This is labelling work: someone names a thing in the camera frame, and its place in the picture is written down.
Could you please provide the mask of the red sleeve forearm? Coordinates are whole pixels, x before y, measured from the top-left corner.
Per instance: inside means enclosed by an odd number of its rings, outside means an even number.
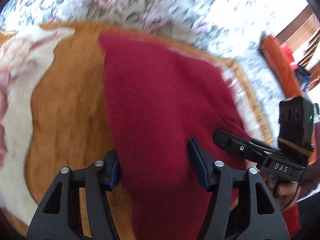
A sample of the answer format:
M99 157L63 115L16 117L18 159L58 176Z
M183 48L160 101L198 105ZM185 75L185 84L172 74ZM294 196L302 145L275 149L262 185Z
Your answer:
M319 126L315 129L316 157L312 164L310 177L301 188L305 197L319 186ZM319 239L319 193L297 202L282 212L291 239Z

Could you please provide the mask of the person's right hand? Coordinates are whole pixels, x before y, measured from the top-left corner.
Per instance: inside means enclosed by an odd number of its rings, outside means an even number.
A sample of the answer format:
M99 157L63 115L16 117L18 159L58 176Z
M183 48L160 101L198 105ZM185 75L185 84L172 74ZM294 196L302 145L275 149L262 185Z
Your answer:
M256 163L247 161L247 168L254 169L263 180L263 184L270 190L272 199L277 203L277 209L281 212L291 208L297 201L297 195L300 193L300 186L297 182L281 182L277 176L259 171ZM275 211L268 194L261 184L255 184L249 187L250 198L255 198L256 211L260 215L273 214Z

